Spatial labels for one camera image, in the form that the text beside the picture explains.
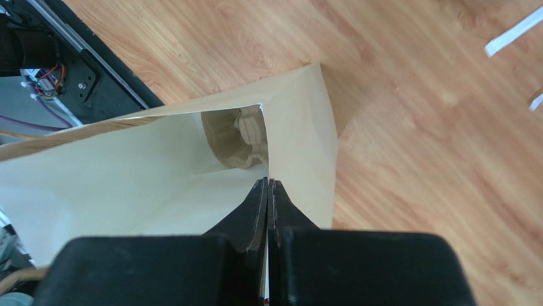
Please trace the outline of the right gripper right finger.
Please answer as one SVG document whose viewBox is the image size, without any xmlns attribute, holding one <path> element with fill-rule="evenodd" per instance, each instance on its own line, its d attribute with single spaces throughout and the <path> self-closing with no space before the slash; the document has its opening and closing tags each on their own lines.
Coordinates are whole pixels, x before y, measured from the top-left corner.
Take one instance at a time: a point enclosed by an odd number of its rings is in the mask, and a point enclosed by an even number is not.
<svg viewBox="0 0 543 306">
<path fill-rule="evenodd" d="M 321 229 L 272 180 L 271 305 L 475 305 L 453 248 L 429 233 Z"/>
</svg>

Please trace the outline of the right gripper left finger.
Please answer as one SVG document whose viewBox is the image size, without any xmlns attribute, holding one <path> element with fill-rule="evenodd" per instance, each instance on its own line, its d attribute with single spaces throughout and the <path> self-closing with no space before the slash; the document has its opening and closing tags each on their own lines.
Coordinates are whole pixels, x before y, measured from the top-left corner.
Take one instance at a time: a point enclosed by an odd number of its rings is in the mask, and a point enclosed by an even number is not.
<svg viewBox="0 0 543 306">
<path fill-rule="evenodd" d="M 262 305 L 269 181 L 202 235 L 79 237 L 35 305 Z"/>
</svg>

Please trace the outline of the brown paper bag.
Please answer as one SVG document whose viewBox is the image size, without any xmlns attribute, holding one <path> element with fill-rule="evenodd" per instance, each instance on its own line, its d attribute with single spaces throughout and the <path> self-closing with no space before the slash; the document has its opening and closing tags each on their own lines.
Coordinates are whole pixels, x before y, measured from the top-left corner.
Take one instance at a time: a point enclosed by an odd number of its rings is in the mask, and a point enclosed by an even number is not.
<svg viewBox="0 0 543 306">
<path fill-rule="evenodd" d="M 201 113 L 259 105 L 268 164 L 228 168 Z M 338 138 L 319 64 L 1 147 L 1 208 L 37 266 L 83 236 L 202 234 L 264 177 L 330 228 Z"/>
</svg>

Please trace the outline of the pulp cup carrier tray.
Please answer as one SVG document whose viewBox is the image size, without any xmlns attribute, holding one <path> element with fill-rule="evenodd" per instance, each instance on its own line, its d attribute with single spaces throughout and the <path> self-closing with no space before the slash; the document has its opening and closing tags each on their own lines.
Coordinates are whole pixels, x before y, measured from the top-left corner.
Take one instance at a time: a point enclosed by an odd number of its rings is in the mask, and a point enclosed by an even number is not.
<svg viewBox="0 0 543 306">
<path fill-rule="evenodd" d="M 268 164 L 268 141 L 259 105 L 201 113 L 206 140 L 214 156 L 228 168 Z"/>
</svg>

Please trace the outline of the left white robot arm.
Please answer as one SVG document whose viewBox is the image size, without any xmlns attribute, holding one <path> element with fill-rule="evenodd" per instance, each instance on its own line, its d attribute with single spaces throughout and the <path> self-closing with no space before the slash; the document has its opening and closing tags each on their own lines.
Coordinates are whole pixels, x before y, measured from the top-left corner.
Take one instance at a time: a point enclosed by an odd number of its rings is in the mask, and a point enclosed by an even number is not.
<svg viewBox="0 0 543 306">
<path fill-rule="evenodd" d="M 22 69 L 53 68 L 59 62 L 56 39 L 43 29 L 20 27 L 1 15 L 1 76 L 19 76 Z"/>
</svg>

